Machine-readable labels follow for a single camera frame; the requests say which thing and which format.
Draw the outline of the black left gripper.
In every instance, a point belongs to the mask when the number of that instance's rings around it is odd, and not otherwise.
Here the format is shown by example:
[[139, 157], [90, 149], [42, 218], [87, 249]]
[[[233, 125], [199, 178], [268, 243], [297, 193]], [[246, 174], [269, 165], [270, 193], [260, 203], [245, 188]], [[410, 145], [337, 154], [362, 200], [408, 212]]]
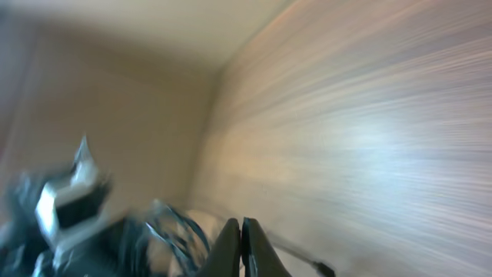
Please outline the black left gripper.
[[57, 270], [65, 277], [149, 277], [148, 236], [144, 226], [124, 218], [107, 227]]

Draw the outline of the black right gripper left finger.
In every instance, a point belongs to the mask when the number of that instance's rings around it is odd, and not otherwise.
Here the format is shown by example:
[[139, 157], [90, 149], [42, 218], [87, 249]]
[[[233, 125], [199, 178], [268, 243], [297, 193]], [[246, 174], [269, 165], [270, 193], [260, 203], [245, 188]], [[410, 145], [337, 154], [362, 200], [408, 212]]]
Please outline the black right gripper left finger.
[[195, 277], [238, 277], [240, 257], [241, 231], [238, 220], [229, 219]]

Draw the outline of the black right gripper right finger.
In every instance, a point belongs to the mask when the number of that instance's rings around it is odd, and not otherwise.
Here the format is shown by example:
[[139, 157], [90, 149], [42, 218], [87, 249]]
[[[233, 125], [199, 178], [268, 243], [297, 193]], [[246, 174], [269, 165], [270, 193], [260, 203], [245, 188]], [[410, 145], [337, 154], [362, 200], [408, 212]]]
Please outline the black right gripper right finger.
[[246, 277], [291, 277], [257, 219], [243, 219], [241, 257]]

